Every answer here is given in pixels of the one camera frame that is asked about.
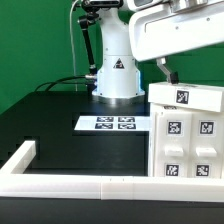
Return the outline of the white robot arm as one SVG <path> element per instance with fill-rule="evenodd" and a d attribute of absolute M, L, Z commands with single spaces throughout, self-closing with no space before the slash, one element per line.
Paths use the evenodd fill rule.
<path fill-rule="evenodd" d="M 135 63 L 224 42 L 224 0 L 81 0 L 98 22 L 103 64 L 93 96 L 112 103 L 145 95 Z"/>

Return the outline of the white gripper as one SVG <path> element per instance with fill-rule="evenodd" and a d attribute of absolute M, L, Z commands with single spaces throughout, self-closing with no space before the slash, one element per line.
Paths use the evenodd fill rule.
<path fill-rule="evenodd" d="M 136 11 L 129 21 L 133 56 L 138 61 L 157 59 L 168 83 L 178 73 L 166 56 L 224 42 L 224 0 L 168 0 Z"/>

